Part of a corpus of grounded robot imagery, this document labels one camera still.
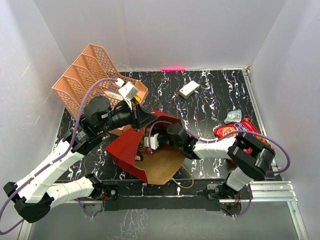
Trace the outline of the red paper bag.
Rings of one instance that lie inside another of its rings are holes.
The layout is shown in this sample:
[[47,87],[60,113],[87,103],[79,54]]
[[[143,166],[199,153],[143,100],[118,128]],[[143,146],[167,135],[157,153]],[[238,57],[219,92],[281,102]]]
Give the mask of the red paper bag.
[[[182,187],[181,182],[174,177],[183,166],[185,156],[176,147],[164,146],[150,153],[140,152],[138,145],[145,129],[135,131],[132,127],[110,143],[105,150],[117,166],[151,185],[164,185],[172,180]],[[137,153],[143,155],[143,161],[135,161]]]

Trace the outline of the grey foil snack packet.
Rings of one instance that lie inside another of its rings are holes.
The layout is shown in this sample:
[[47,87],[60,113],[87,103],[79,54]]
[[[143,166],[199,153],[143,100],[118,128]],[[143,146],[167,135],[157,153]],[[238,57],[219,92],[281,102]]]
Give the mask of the grey foil snack packet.
[[242,120],[242,111],[240,109],[236,109],[228,112],[223,122],[227,125],[231,123],[240,123],[241,120]]

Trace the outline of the red cookie snack bag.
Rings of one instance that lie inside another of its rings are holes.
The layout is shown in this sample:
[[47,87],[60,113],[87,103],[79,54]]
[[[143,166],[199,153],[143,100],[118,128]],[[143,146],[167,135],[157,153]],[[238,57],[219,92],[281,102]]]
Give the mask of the red cookie snack bag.
[[250,131],[250,132],[260,134],[260,131],[253,124],[251,118],[249,116],[245,115],[244,119],[241,120],[241,122],[230,123],[230,124],[226,124],[226,125],[218,127],[214,131],[214,135],[220,139],[229,133],[232,133],[234,131],[240,131],[240,130],[241,131]]

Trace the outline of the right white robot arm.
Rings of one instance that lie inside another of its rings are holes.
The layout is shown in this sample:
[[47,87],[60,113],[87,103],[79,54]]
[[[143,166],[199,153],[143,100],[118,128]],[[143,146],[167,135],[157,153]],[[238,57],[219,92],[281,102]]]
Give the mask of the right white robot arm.
[[149,129],[143,141],[150,152],[174,147],[188,159],[232,160],[236,168],[224,182],[204,192],[213,199],[235,199],[253,181],[264,180],[276,155],[255,132],[236,130],[218,139],[204,139],[192,135],[178,123],[166,122],[156,130]]

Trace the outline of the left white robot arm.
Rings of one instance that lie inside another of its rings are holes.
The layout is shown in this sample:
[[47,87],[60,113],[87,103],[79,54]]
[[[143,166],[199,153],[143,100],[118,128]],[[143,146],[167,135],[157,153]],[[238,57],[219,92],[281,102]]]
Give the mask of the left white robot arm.
[[29,175],[18,182],[8,182],[3,190],[17,213],[29,223],[39,221],[65,202],[78,198],[97,200],[103,195],[104,185],[93,173],[68,183],[54,183],[103,141],[103,132],[127,125],[138,132],[157,118],[135,98],[122,100],[112,108],[107,97],[93,97],[84,107],[79,124],[63,136],[55,150]]

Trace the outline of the yellow m&m packet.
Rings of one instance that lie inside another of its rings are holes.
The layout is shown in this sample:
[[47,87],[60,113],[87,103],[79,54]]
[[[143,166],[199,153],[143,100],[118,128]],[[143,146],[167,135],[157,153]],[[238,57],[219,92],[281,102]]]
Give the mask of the yellow m&m packet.
[[145,134],[141,136],[140,142],[138,144],[138,150],[140,152],[145,152],[147,150],[147,148],[145,147],[145,141],[144,141],[145,136],[146,136]]

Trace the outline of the dark chocolate snack packet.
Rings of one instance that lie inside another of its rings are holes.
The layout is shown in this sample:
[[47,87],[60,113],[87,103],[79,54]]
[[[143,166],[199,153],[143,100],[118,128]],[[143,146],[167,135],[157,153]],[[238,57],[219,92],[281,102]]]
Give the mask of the dark chocolate snack packet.
[[136,162],[142,162],[144,160],[144,156],[141,153],[137,153],[135,156],[135,161]]

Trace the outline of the small white cardboard box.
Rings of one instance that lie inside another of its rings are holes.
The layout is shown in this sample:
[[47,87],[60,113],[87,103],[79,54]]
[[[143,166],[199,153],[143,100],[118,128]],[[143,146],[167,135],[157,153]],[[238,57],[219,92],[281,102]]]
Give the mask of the small white cardboard box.
[[187,99],[190,95],[192,95],[198,88],[200,87],[200,84],[195,82],[194,80],[191,80],[189,83],[187,83],[185,86],[183,86],[179,91],[178,94],[182,96],[184,99]]

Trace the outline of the peach plastic file organizer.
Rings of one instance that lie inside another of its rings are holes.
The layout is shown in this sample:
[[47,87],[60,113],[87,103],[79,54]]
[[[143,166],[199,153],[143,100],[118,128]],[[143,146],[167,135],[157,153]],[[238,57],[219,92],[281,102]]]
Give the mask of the peach plastic file organizer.
[[69,66],[52,89],[58,95],[73,119],[77,118],[82,100],[89,88],[98,80],[113,78],[131,82],[138,88],[136,99],[142,105],[148,95],[148,88],[140,81],[121,75],[106,50],[89,44]]

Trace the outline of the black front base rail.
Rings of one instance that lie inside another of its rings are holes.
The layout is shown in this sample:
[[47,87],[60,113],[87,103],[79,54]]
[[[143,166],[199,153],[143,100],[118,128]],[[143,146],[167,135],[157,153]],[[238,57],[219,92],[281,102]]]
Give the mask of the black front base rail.
[[169,181],[164,185],[152,185],[140,180],[107,181],[102,196],[94,200],[81,198],[85,210],[96,215],[104,211],[120,210],[182,210],[202,209],[223,211],[228,215],[239,214],[242,203],[253,198],[244,187],[232,197],[218,196],[221,180]]

